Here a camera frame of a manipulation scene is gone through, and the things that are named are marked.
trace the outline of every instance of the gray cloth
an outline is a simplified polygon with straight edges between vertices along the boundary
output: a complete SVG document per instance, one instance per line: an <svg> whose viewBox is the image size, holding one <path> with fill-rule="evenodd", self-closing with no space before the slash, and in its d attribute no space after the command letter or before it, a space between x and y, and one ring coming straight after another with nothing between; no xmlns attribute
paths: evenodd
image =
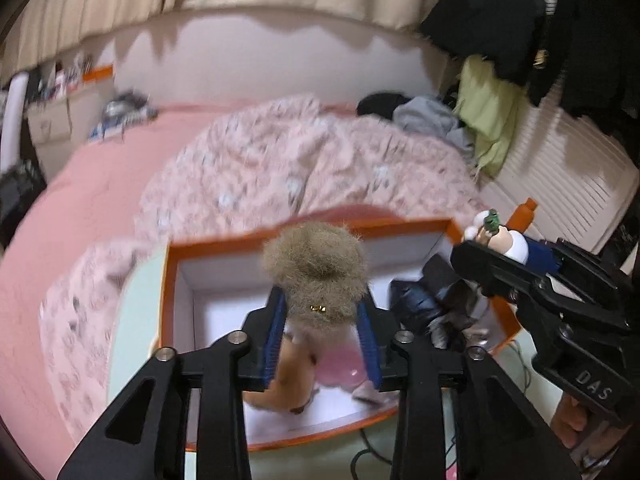
<svg viewBox="0 0 640 480"><path fill-rule="evenodd" d="M476 165L474 136L435 97L415 97L399 106L394 110L394 124L406 132L438 137L457 148L468 166Z"/></svg>

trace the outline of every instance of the orange bottle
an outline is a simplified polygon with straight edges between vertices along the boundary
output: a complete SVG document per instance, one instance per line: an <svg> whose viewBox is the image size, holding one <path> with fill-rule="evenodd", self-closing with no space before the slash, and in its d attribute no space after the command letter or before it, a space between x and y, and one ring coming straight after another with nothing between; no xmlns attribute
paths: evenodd
<svg viewBox="0 0 640 480"><path fill-rule="evenodd" d="M506 224L507 229L523 233L533 222L534 211L538 207L538 202L532 198L527 198L524 204L520 204Z"/></svg>

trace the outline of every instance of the fluffy brown fur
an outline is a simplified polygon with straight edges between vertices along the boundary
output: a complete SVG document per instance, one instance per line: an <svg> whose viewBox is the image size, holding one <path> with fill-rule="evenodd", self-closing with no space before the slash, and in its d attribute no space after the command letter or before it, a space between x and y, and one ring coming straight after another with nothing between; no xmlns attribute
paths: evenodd
<svg viewBox="0 0 640 480"><path fill-rule="evenodd" d="M314 361L306 347L284 336L276 377L264 392L244 392L248 404L264 410L290 410L301 413L311 399L316 371Z"/></svg>
<svg viewBox="0 0 640 480"><path fill-rule="evenodd" d="M283 229L265 245L262 261L285 291L291 319L320 330L355 320L367 290L366 265L360 241L347 229L320 222Z"/></svg>

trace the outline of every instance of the finger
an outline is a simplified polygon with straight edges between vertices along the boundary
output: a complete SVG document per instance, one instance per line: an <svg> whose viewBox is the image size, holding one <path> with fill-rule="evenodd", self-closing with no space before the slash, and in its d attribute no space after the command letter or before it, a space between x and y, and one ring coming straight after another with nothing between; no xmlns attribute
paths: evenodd
<svg viewBox="0 0 640 480"><path fill-rule="evenodd" d="M575 431L582 431L587 425L587 410L569 396L562 396L558 404L558 409L556 410L556 416L565 424L571 426Z"/></svg>
<svg viewBox="0 0 640 480"><path fill-rule="evenodd" d="M551 420L551 430L562 441L562 444L566 448L572 448L578 443L578 433L568 424L565 424L562 420L554 417Z"/></svg>

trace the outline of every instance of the blue gripper pad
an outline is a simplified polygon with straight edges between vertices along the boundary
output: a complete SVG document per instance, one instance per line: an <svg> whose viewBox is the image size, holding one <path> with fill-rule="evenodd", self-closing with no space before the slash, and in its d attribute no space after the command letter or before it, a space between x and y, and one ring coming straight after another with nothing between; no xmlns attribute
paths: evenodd
<svg viewBox="0 0 640 480"><path fill-rule="evenodd" d="M358 304L356 310L356 327L358 329L358 339L360 341L360 350L367 369L369 380L373 383L375 389L380 389L382 384L382 372L380 371L380 358L378 355L378 344L371 328L371 322L367 315L367 309L364 301Z"/></svg>
<svg viewBox="0 0 640 480"><path fill-rule="evenodd" d="M278 366L278 358L280 357L280 345L282 344L282 335L284 334L284 323L287 320L287 303L283 293L278 297L278 303L269 328L269 335L264 344L263 361L262 361L262 380L264 387L267 388L273 378L276 376L276 368Z"/></svg>

